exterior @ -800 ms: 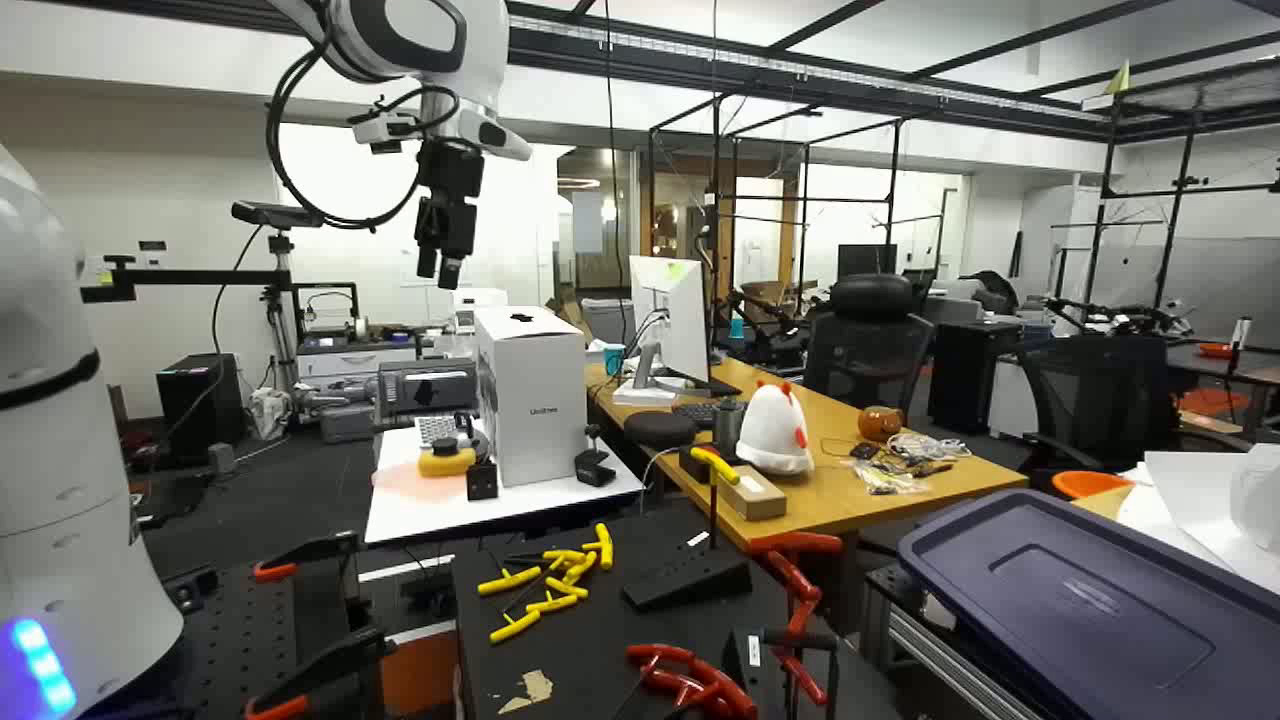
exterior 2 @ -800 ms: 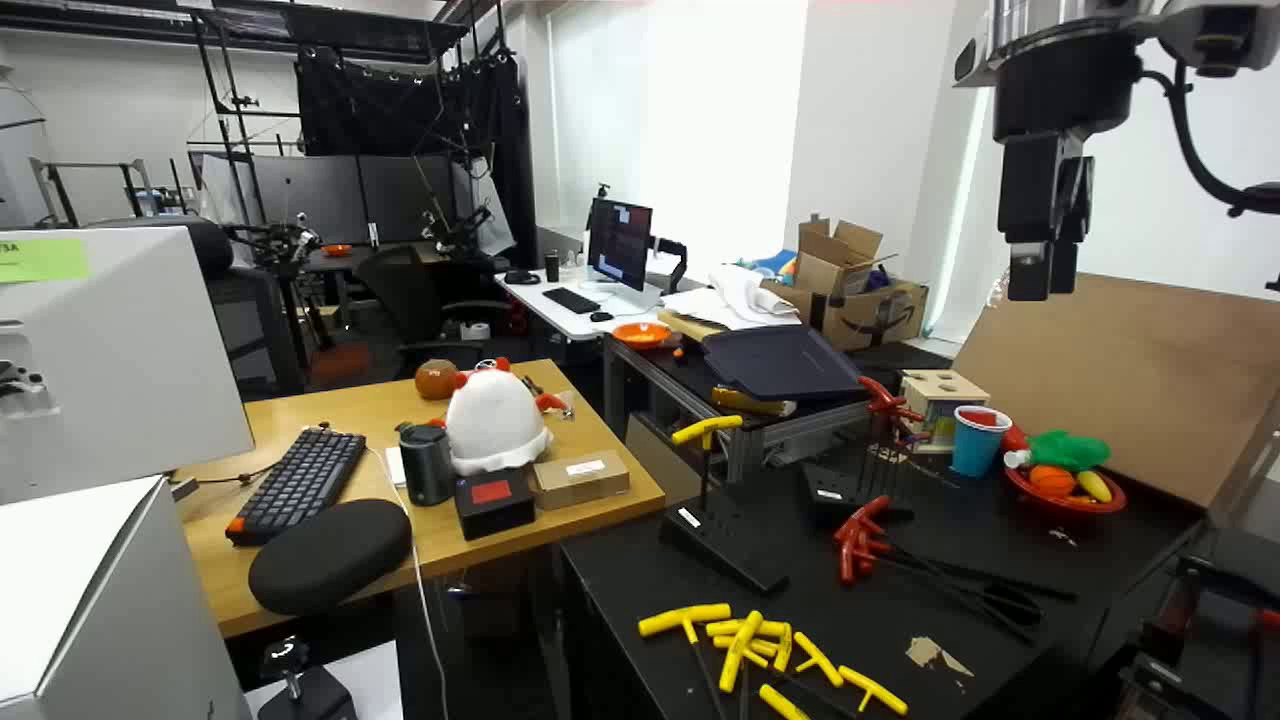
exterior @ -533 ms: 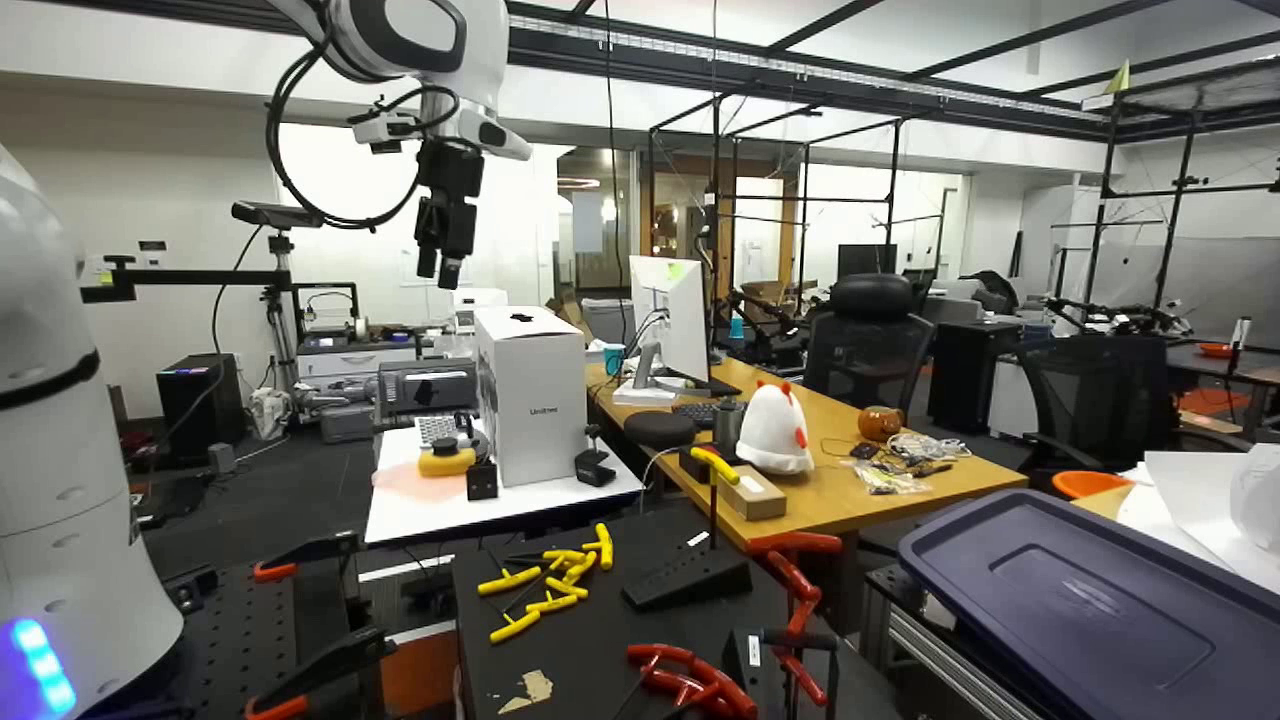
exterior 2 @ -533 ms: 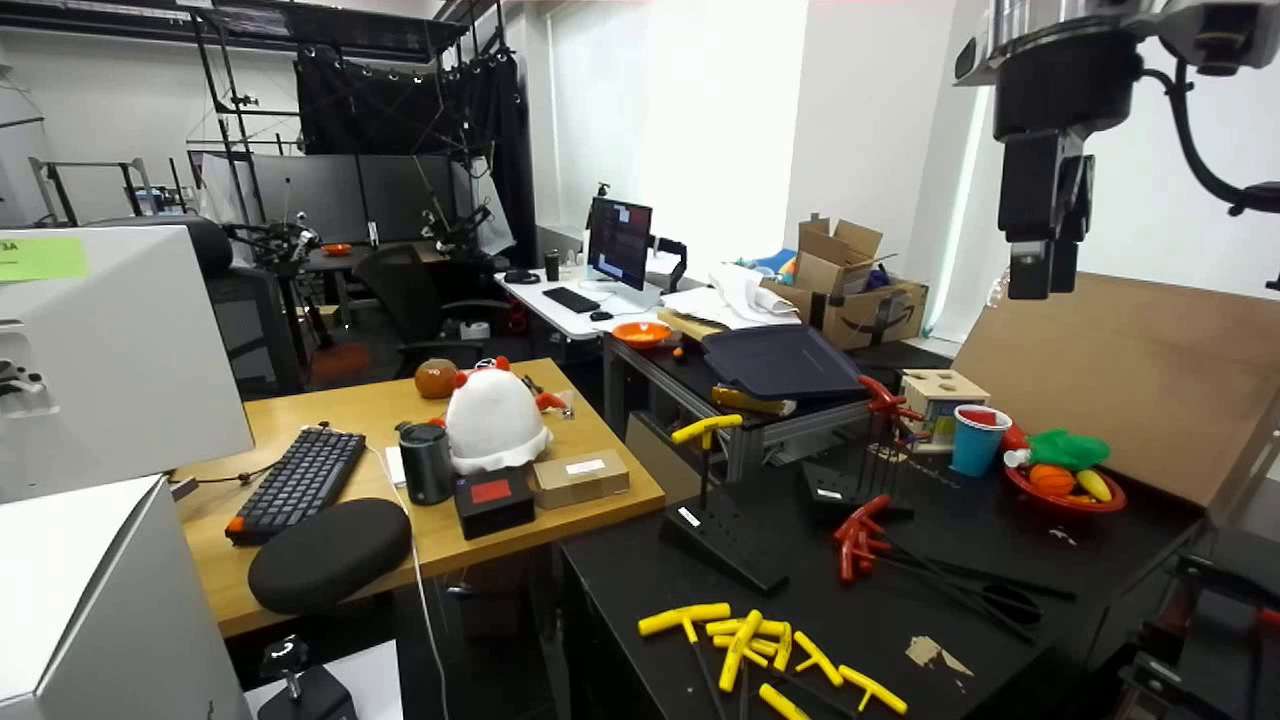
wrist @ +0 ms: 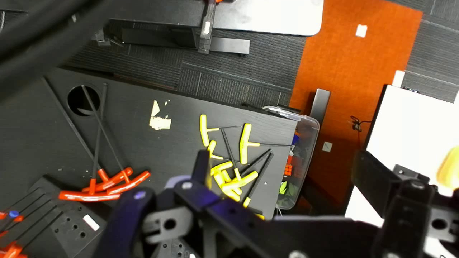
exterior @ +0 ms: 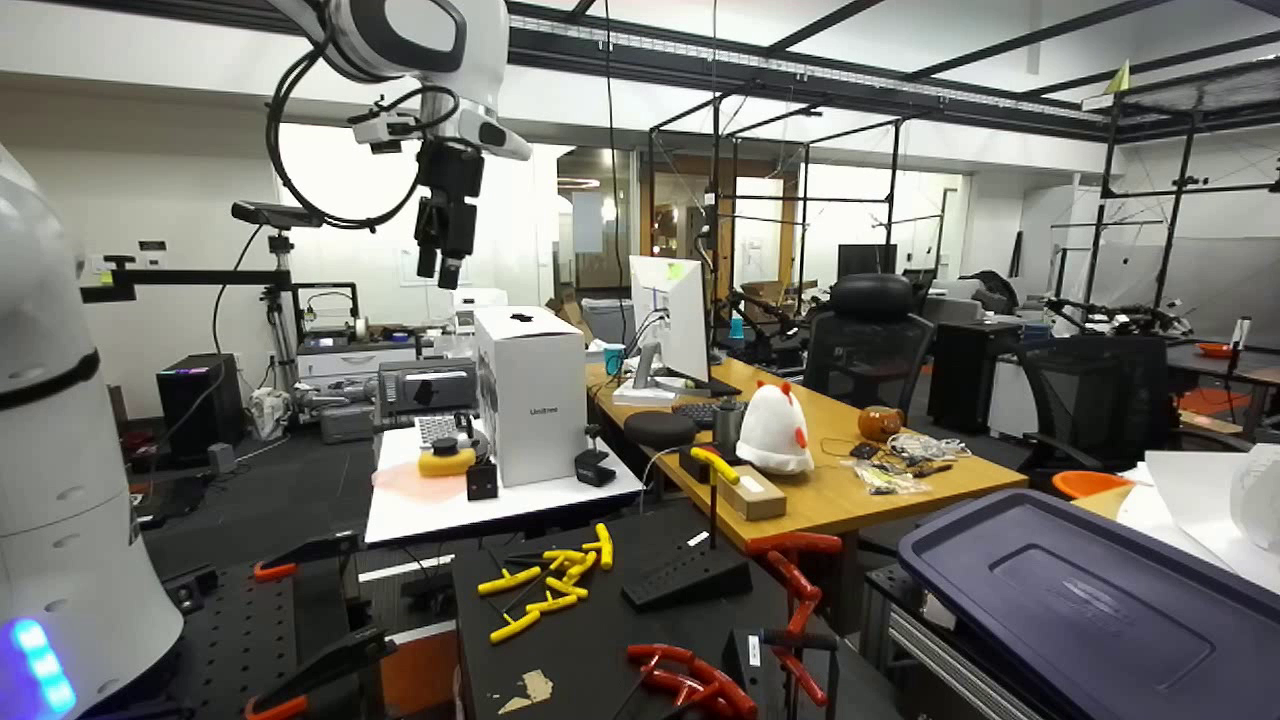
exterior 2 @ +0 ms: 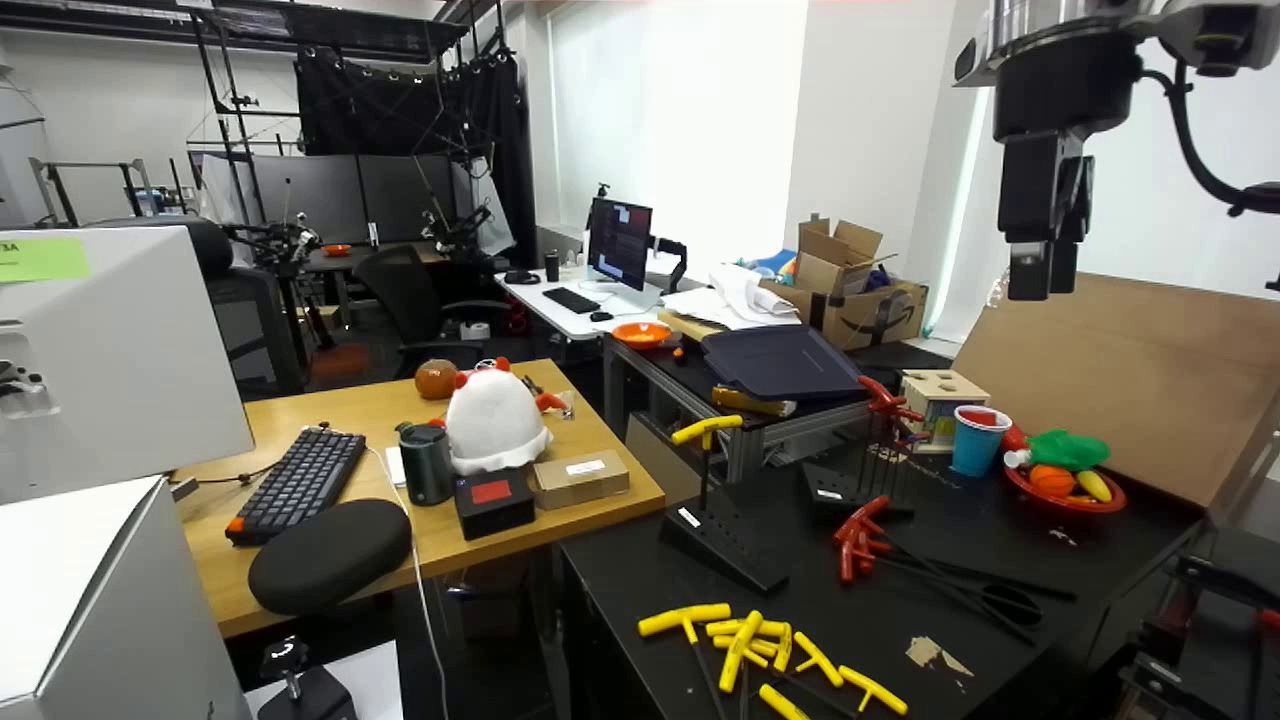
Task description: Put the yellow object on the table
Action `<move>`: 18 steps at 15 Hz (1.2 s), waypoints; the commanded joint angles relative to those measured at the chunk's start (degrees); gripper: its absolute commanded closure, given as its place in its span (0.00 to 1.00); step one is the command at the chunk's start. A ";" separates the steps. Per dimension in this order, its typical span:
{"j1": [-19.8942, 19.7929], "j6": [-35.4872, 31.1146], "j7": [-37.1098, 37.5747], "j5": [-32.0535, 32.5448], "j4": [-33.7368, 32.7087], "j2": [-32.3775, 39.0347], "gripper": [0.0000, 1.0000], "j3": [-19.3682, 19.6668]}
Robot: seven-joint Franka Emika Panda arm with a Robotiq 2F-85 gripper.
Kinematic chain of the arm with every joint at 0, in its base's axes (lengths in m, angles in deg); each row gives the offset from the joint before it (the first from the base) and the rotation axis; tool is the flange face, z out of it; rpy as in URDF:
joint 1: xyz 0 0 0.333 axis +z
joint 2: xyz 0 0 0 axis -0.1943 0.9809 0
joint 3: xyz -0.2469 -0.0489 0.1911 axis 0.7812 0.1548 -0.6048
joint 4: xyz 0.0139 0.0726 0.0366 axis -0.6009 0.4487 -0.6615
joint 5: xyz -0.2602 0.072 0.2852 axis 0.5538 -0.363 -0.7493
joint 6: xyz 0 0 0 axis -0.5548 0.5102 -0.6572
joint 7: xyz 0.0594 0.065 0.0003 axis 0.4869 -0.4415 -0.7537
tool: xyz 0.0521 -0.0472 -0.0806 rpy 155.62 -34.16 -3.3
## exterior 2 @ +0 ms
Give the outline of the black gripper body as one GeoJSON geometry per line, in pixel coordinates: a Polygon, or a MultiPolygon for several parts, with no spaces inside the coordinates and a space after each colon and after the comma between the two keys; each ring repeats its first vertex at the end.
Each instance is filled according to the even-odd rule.
{"type": "Polygon", "coordinates": [[[994,67],[1002,147],[994,228],[1008,244],[1053,240],[1061,228],[1061,165],[1093,131],[1129,118],[1140,58],[1129,30],[1074,30],[1016,46],[994,67]]]}

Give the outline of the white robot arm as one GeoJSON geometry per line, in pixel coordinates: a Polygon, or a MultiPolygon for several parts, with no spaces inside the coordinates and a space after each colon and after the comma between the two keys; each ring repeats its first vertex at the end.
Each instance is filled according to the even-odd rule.
{"type": "Polygon", "coordinates": [[[1140,81],[1162,86],[1185,166],[1212,199],[1232,214],[1280,213],[1280,185],[1219,178],[1189,118],[1191,76],[1259,73],[1276,52],[1280,0],[987,0],[952,85],[991,93],[1008,296],[1074,286],[1096,176],[1088,138],[1129,118],[1140,81]]]}

